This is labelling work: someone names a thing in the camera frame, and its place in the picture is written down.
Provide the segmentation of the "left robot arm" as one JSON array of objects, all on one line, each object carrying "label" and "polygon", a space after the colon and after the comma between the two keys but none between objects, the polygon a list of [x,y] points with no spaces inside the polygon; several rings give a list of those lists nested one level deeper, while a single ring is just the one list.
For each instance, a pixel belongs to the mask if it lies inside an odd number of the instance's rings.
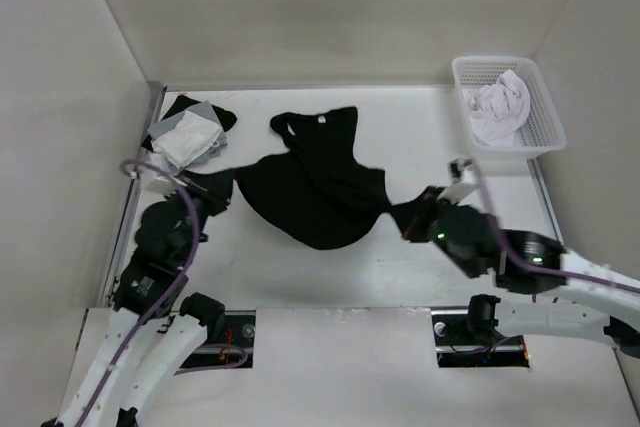
[{"label": "left robot arm", "polygon": [[182,172],[182,190],[143,211],[102,344],[69,406],[48,425],[139,426],[194,349],[221,340],[225,307],[201,293],[187,296],[165,337],[154,338],[188,282],[194,246],[208,239],[207,219],[230,204],[233,177]]}]

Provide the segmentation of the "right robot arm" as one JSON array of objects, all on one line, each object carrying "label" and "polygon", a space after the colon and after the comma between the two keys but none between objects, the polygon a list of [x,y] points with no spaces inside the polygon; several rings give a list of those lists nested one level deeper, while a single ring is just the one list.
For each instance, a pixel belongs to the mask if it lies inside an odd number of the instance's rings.
[{"label": "right robot arm", "polygon": [[526,303],[489,294],[471,297],[464,331],[483,343],[520,335],[598,342],[639,355],[639,283],[588,261],[540,234],[504,229],[495,216],[462,204],[472,188],[427,187],[394,205],[404,240],[434,244],[470,279],[489,275],[496,288]]}]

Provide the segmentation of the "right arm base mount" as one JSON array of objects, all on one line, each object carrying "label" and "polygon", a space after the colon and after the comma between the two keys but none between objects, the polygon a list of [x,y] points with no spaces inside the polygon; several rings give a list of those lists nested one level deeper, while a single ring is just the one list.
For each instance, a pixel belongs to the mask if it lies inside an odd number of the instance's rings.
[{"label": "right arm base mount", "polygon": [[431,312],[436,361],[440,368],[528,368],[529,355],[522,336],[473,333],[464,309]]}]

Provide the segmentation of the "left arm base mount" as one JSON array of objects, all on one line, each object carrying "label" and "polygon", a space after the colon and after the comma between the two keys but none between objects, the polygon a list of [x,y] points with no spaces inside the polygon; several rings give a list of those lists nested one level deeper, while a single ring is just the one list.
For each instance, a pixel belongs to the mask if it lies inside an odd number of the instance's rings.
[{"label": "left arm base mount", "polygon": [[256,338],[255,311],[228,311],[218,337],[208,339],[181,365],[181,370],[204,368],[251,369]]}]

